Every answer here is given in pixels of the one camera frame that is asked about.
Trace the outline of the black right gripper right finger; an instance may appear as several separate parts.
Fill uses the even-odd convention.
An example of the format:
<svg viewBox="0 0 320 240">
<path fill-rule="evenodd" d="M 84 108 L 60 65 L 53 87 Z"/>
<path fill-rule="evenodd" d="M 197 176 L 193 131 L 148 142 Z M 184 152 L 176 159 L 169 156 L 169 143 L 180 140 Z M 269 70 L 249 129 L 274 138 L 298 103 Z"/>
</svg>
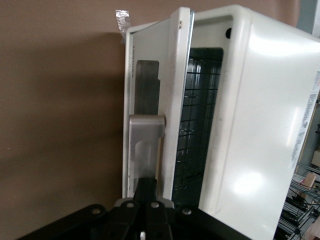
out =
<svg viewBox="0 0 320 240">
<path fill-rule="evenodd" d="M 173 234 L 166 207 L 156 197 L 157 180 L 146 178 L 146 184 L 146 239 L 172 240 Z"/>
</svg>

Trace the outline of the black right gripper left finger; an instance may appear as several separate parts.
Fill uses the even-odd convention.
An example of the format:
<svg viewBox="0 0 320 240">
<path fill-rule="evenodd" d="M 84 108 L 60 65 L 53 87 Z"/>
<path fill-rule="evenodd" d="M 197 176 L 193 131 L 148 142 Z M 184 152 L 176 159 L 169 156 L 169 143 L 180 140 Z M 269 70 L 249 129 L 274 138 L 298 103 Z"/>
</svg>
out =
<svg viewBox="0 0 320 240">
<path fill-rule="evenodd" d="M 148 200 L 148 179 L 140 178 L 133 199 L 126 200 L 115 208 L 110 219 L 109 238 L 111 240 L 141 240 L 143 212 Z"/>
</svg>

